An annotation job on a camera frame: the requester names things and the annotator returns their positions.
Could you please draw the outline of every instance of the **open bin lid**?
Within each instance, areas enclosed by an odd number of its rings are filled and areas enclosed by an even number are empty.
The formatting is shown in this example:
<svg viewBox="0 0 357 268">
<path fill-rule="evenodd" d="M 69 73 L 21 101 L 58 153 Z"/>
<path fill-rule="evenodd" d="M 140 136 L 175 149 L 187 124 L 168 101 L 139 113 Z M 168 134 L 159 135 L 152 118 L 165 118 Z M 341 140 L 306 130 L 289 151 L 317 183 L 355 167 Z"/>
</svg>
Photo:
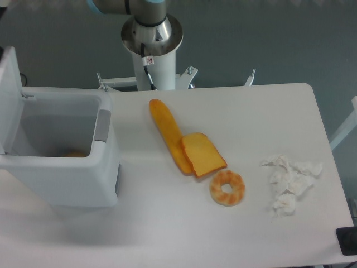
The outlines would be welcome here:
<svg viewBox="0 0 357 268">
<path fill-rule="evenodd" d="M 0 154 L 10 152 L 24 106 L 22 83 L 14 47 L 0 61 Z"/>
</svg>

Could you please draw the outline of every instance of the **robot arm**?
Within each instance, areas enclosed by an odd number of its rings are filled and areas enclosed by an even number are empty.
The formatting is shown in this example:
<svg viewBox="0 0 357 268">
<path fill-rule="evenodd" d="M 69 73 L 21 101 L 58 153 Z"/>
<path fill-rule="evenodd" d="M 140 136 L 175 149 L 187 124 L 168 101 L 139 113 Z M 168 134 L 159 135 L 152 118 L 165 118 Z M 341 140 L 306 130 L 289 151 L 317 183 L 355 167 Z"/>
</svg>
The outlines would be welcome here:
<svg viewBox="0 0 357 268">
<path fill-rule="evenodd" d="M 168 0 L 88 0 L 101 13 L 130 14 L 146 27 L 155 27 L 166 19 Z"/>
</svg>

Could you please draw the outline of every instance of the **orange bread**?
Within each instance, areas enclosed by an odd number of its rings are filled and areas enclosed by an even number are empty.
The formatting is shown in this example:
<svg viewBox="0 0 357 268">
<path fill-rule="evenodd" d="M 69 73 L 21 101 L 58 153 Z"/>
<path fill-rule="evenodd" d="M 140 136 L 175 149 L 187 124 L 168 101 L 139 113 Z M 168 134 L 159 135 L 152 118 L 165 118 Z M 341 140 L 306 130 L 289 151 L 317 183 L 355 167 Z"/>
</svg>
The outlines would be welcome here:
<svg viewBox="0 0 357 268">
<path fill-rule="evenodd" d="M 180 144 L 182 133 L 170 110 L 159 99 L 152 99 L 149 107 L 152 118 L 161 132 L 176 165 L 184 174 L 192 174 L 192 167 L 186 160 Z"/>
<path fill-rule="evenodd" d="M 227 167 L 216 147 L 203 133 L 191 133 L 182 137 L 181 145 L 197 178 Z"/>
</svg>

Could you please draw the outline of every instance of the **tissue paper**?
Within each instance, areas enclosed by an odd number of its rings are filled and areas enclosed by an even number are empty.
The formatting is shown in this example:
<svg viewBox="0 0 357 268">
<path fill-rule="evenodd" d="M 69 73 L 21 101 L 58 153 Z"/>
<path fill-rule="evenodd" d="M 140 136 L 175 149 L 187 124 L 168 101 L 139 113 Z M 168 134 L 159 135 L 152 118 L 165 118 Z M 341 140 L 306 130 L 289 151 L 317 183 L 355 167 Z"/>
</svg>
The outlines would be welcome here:
<svg viewBox="0 0 357 268">
<path fill-rule="evenodd" d="M 273 206 L 278 216 L 293 215 L 295 211 L 295 196 L 293 194 L 282 194 Z"/>
<path fill-rule="evenodd" d="M 275 166 L 277 171 L 269 178 L 275 192 L 273 208 L 278 216 L 293 215 L 295 198 L 301 196 L 314 184 L 314 179 L 322 171 L 322 163 L 291 162 L 285 155 L 274 155 L 261 163 Z"/>
</svg>

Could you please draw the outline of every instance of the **donut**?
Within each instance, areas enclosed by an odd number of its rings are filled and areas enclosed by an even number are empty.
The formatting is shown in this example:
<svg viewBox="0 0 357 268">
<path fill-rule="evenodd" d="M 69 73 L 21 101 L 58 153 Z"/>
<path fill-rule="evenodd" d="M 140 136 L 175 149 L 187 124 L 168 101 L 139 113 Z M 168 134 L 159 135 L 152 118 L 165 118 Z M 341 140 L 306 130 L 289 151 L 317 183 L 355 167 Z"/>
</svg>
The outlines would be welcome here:
<svg viewBox="0 0 357 268">
<path fill-rule="evenodd" d="M 229 184 L 232 187 L 231 193 L 222 191 L 222 185 Z M 245 193 L 245 185 L 242 177 L 231 170 L 221 170 L 216 173 L 210 183 L 210 192 L 213 200 L 218 204 L 231 207 L 237 205 Z"/>
</svg>

